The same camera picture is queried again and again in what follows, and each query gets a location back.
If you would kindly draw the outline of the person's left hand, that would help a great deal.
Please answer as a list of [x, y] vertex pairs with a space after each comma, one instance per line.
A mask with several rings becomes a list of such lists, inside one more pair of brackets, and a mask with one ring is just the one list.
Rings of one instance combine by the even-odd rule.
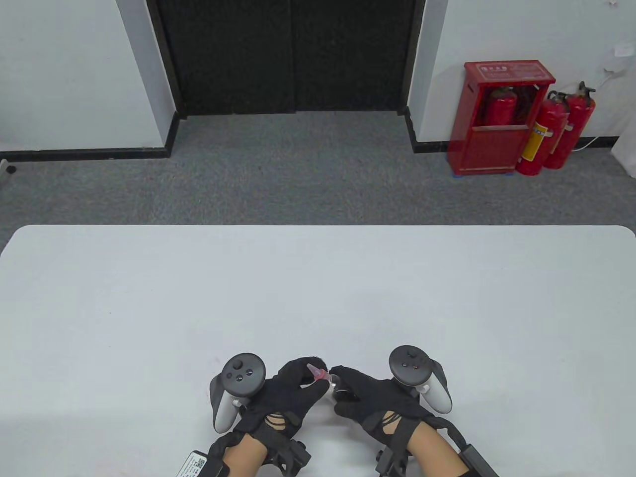
[[309, 364], [326, 369], [319, 357], [289, 361], [250, 399], [234, 431], [255, 436], [257, 429], [266, 424], [287, 439], [295, 437], [307, 413], [330, 388], [327, 380], [315, 379]]

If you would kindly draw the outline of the person's right hand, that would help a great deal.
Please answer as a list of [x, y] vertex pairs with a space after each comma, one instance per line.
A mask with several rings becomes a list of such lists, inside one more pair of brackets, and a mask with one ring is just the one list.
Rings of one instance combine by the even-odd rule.
[[423, 422], [436, 430], [447, 428], [450, 424], [428, 412], [390, 379], [374, 379], [345, 366], [334, 366], [329, 372], [339, 377], [340, 383], [357, 397], [356, 400], [337, 401], [334, 405], [335, 414], [358, 423], [383, 445], [391, 445], [400, 423], [418, 426]]

